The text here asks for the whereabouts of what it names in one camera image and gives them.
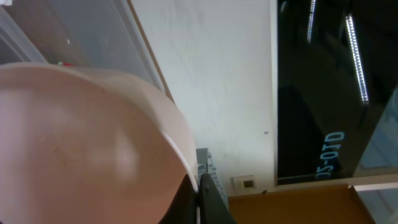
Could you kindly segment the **pink bowl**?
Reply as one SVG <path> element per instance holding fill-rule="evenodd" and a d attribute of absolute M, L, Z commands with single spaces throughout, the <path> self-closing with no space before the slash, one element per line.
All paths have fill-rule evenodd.
<path fill-rule="evenodd" d="M 2 223 L 158 223 L 182 181 L 197 190 L 190 127 L 125 72 L 1 66 Z"/>

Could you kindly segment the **red snack wrapper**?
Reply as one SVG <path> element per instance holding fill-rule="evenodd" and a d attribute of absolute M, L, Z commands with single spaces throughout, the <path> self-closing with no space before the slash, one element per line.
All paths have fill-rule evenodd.
<path fill-rule="evenodd" d="M 70 63 L 65 63 L 65 62 L 59 62 L 57 65 L 59 66 L 65 66 L 65 67 L 74 67 L 74 65 Z"/>

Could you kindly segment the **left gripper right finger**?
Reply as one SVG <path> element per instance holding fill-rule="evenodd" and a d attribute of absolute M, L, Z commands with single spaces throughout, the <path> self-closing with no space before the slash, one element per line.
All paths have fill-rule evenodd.
<path fill-rule="evenodd" d="M 201 176 L 198 200 L 201 224 L 236 224 L 208 173 Z"/>

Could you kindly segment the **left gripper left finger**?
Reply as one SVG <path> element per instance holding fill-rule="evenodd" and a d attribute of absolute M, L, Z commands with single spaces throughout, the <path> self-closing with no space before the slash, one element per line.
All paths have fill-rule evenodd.
<path fill-rule="evenodd" d="M 196 224 L 196 192 L 186 175 L 159 224 Z"/>

